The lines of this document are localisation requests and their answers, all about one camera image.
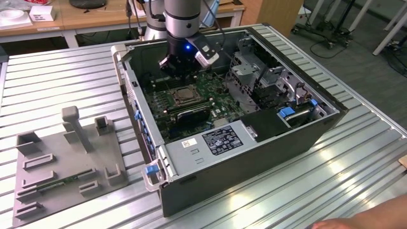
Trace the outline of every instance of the caster wheel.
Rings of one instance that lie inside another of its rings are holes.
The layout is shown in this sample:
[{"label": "caster wheel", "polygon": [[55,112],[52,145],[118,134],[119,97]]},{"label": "caster wheel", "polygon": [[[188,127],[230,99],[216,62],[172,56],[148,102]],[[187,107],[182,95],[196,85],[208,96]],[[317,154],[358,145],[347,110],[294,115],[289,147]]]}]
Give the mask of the caster wheel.
[{"label": "caster wheel", "polygon": [[329,43],[329,49],[333,49],[335,47],[334,43]]},{"label": "caster wheel", "polygon": [[294,28],[294,29],[291,30],[293,34],[297,34],[297,33],[298,33],[298,31],[299,31],[299,29],[298,29],[298,28]]}]

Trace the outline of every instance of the circuit board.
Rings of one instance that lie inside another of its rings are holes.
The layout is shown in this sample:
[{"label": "circuit board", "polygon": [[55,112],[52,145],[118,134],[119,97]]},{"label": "circuit board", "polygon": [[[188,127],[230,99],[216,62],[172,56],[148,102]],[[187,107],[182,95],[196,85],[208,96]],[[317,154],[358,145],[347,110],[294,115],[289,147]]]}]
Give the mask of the circuit board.
[{"label": "circuit board", "polygon": [[[176,88],[167,85],[166,90],[144,92],[144,96],[166,143],[216,128],[245,115],[224,86],[224,78],[211,73],[199,74],[191,84]],[[203,115],[207,112],[206,120],[176,125],[183,114],[199,109]]]}]

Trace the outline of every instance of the floor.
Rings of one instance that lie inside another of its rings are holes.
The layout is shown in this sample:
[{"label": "floor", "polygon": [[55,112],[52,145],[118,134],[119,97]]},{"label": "floor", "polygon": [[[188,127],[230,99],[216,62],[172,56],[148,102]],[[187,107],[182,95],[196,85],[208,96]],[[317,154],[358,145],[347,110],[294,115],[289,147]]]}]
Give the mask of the floor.
[{"label": "floor", "polygon": [[[313,9],[317,2],[318,0],[306,0],[307,8]],[[326,0],[321,10],[322,13],[326,12],[330,2],[330,0]],[[346,2],[341,3],[339,9],[333,18],[334,21],[339,20],[346,4]],[[358,13],[359,9],[353,7],[349,18],[345,22],[346,28],[350,27]],[[333,59],[323,59],[315,56],[310,51],[310,46],[321,41],[323,39],[322,37],[302,31],[295,35],[293,34],[290,40],[399,123],[399,125],[407,129],[407,78],[389,66],[383,55],[374,56],[371,54],[379,42],[387,35],[387,32],[383,30],[386,25],[387,22],[367,14],[353,33],[354,42]],[[405,35],[406,32],[401,31],[395,37],[397,40]],[[335,47],[333,50],[329,50],[322,45],[317,45],[313,50],[321,56],[327,57],[334,55],[342,49],[343,47]]]}]

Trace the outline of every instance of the power supply label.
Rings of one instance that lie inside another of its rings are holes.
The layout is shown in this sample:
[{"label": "power supply label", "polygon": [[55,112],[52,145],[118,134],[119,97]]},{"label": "power supply label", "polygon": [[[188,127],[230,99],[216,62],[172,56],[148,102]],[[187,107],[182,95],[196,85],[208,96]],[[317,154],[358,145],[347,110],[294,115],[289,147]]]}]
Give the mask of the power supply label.
[{"label": "power supply label", "polygon": [[203,138],[214,155],[223,154],[234,148],[243,146],[243,142],[231,126],[204,134]]}]

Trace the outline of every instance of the aluminum extrusion table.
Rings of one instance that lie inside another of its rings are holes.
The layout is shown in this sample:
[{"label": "aluminum extrusion table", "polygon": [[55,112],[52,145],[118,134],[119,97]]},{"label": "aluminum extrusion table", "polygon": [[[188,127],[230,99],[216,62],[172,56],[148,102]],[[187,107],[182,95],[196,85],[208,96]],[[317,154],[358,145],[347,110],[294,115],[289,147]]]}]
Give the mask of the aluminum extrusion table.
[{"label": "aluminum extrusion table", "polygon": [[115,121],[130,177],[126,188],[51,215],[24,228],[306,228],[347,217],[407,191],[406,130],[271,28],[254,28],[351,109],[309,152],[170,218],[146,190],[144,164],[115,76],[114,44],[12,56],[0,89],[0,229],[12,227],[15,135],[63,131],[60,108],[80,109],[82,124]]}]

